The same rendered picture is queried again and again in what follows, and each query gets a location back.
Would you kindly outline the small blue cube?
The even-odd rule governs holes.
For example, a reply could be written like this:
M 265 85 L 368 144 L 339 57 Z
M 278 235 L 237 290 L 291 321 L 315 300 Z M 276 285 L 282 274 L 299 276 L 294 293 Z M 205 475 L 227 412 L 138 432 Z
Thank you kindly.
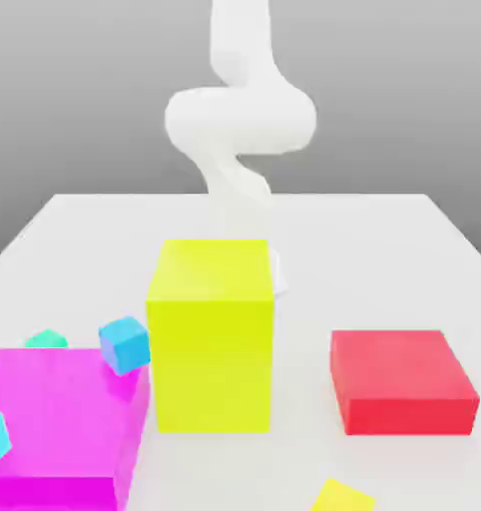
M 113 320 L 98 332 L 103 358 L 117 375 L 125 375 L 151 361 L 148 332 L 134 317 Z

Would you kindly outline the small green cube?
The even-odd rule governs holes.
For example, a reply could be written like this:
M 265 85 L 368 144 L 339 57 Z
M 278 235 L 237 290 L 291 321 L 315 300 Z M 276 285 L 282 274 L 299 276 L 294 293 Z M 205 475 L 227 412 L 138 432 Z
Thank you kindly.
M 29 348 L 66 348 L 68 341 L 63 334 L 48 328 L 29 337 L 24 342 L 24 346 Z

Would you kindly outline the small yellow cube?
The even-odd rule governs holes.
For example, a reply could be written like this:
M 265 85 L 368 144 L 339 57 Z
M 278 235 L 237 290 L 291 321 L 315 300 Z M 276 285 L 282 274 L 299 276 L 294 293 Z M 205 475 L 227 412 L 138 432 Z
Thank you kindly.
M 374 511 L 375 498 L 336 479 L 328 478 L 311 511 Z

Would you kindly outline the large yellow box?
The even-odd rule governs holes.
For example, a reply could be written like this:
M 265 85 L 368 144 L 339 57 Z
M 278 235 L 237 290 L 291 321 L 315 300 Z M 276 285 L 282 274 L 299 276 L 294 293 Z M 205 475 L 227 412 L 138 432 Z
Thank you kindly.
M 269 431 L 274 293 L 267 241 L 164 241 L 146 311 L 159 431 Z

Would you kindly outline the large red box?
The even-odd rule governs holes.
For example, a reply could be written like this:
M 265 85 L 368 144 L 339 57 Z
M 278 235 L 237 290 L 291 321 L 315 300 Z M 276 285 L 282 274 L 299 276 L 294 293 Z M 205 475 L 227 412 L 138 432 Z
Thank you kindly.
M 480 396 L 439 330 L 335 330 L 330 372 L 348 435 L 469 435 Z

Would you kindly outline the large magenta box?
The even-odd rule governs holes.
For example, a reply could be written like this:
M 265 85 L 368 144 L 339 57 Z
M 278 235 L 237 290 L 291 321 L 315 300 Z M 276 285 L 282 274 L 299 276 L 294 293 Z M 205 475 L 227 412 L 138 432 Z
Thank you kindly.
M 0 348 L 0 511 L 125 511 L 150 391 L 98 349 Z

